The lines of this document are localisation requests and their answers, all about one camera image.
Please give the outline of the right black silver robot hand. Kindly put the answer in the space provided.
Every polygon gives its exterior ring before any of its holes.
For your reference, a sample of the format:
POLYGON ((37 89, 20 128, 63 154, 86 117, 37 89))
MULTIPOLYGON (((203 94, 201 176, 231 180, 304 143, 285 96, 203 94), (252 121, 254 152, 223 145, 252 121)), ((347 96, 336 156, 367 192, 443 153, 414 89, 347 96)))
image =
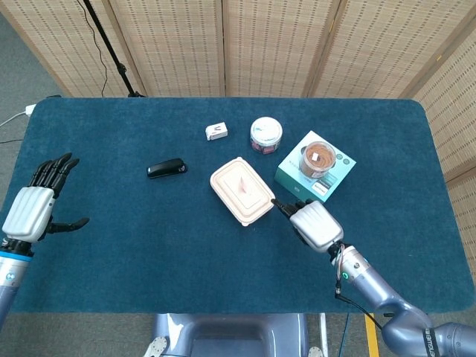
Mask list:
POLYGON ((301 240, 318 253, 343 240, 343 228, 319 201, 307 199, 285 204, 272 199, 271 202, 291 222, 301 240))

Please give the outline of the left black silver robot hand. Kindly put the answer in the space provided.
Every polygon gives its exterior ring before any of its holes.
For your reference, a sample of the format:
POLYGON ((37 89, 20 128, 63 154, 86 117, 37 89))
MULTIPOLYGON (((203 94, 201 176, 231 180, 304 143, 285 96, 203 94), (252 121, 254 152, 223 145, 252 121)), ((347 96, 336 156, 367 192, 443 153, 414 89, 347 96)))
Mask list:
POLYGON ((36 243, 47 234, 76 231, 89 223, 83 217, 72 223, 53 222, 52 212, 68 174, 79 164, 70 152, 40 164, 27 186, 17 193, 2 226, 8 239, 36 243))

